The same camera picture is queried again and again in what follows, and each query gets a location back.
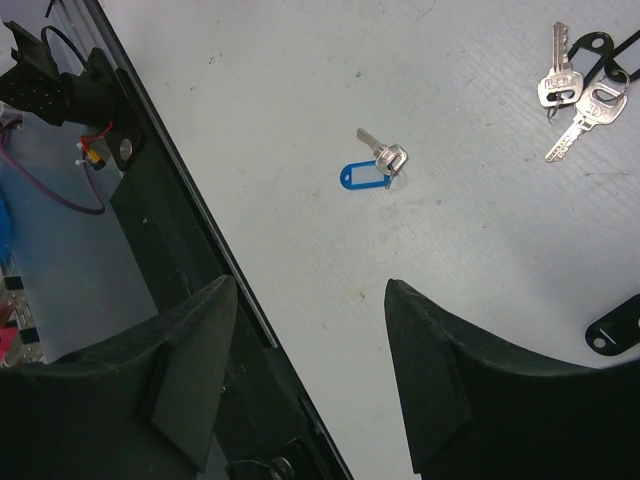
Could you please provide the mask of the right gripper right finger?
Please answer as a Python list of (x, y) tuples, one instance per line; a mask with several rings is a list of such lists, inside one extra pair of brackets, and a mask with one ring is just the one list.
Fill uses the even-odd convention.
[(424, 479), (635, 479), (639, 364), (515, 345), (404, 281), (384, 298), (413, 471)]

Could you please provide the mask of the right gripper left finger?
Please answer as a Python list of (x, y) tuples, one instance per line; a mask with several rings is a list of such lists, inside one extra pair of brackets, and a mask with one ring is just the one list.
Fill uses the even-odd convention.
[(222, 276), (51, 364), (1, 372), (5, 479), (194, 479), (207, 466), (237, 312)]

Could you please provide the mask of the black tagged key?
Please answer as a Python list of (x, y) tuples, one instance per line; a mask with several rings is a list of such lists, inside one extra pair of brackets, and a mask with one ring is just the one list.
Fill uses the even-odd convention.
[(639, 295), (634, 295), (587, 327), (587, 345), (603, 356), (628, 351), (639, 344), (639, 314)]

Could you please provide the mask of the blue tagged key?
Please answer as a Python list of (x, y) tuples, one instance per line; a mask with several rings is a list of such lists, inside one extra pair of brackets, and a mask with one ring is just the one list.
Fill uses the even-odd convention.
[(356, 138), (371, 150), (372, 159), (345, 165), (339, 176), (340, 184), (351, 191), (389, 190), (408, 162), (408, 152), (399, 144), (379, 141), (363, 128), (357, 129)]

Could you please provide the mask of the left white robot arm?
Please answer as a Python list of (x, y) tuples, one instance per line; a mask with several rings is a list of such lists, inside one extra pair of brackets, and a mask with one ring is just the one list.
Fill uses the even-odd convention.
[[(54, 126), (72, 122), (107, 127), (116, 122), (126, 97), (102, 49), (93, 48), (83, 56), (69, 37), (53, 25), (43, 27), (39, 37), (14, 21), (3, 26), (13, 34), (16, 44), (10, 53), (15, 65), (1, 75), (3, 102)], [(80, 73), (58, 69), (47, 37), (49, 31), (77, 57)]]

